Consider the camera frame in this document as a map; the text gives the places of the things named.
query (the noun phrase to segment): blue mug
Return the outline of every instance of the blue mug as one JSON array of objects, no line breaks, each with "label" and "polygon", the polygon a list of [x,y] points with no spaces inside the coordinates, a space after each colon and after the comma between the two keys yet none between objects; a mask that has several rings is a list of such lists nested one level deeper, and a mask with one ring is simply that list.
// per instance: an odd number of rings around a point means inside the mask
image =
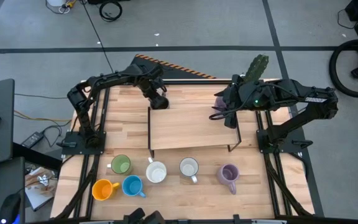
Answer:
[{"label": "blue mug", "polygon": [[128,196],[140,195],[146,198],[146,195],[142,192],[143,183],[140,177],[136,175],[130,175],[122,183],[122,191]]}]

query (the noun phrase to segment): black and orange striped edge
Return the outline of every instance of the black and orange striped edge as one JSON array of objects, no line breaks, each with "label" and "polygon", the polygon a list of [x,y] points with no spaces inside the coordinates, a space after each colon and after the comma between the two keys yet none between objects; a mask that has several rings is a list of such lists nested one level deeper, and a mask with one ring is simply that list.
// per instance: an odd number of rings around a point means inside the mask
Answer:
[{"label": "black and orange striped edge", "polygon": [[150,60],[151,62],[155,62],[155,63],[159,63],[161,65],[165,65],[165,66],[169,66],[169,67],[172,67],[172,68],[175,68],[175,69],[179,69],[179,70],[182,70],[184,72],[190,72],[190,73],[192,73],[194,75],[198,75],[198,76],[201,76],[201,77],[204,77],[204,78],[210,78],[210,79],[216,78],[216,77],[214,77],[212,75],[208,75],[208,74],[205,74],[205,73],[202,73],[202,72],[197,72],[197,71],[192,70],[190,68],[182,67],[181,65],[175,65],[175,64],[172,64],[172,63],[169,63],[169,62],[164,62],[164,61],[149,57],[147,55],[137,54],[137,55],[135,55],[135,57],[139,57],[139,58],[142,58],[142,59],[145,59],[145,60]]}]

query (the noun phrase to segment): power adapter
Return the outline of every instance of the power adapter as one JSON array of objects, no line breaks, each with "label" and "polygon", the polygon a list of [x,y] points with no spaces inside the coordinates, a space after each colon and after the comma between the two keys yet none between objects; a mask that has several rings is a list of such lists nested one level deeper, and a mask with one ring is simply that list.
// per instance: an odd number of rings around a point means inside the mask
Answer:
[{"label": "power adapter", "polygon": [[44,138],[44,134],[39,132],[34,132],[30,137],[28,137],[26,140],[22,142],[22,146],[31,149],[33,146],[35,146],[39,141],[41,141]]}]

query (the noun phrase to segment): purple mug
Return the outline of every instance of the purple mug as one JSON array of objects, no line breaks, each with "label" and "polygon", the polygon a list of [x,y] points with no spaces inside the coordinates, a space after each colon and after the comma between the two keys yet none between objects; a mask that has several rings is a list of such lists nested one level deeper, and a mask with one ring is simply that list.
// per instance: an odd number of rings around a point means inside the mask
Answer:
[{"label": "purple mug", "polygon": [[236,194],[236,180],[240,176],[239,169],[234,164],[224,164],[216,173],[221,184],[227,185],[232,194]]}]

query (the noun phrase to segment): orange mug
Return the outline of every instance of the orange mug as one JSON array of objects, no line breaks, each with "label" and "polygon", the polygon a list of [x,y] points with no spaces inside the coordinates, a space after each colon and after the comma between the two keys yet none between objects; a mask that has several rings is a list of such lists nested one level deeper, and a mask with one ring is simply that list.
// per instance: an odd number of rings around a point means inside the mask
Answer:
[{"label": "orange mug", "polygon": [[101,179],[94,183],[92,195],[96,200],[107,200],[116,194],[119,186],[119,183],[111,183],[110,180]]}]

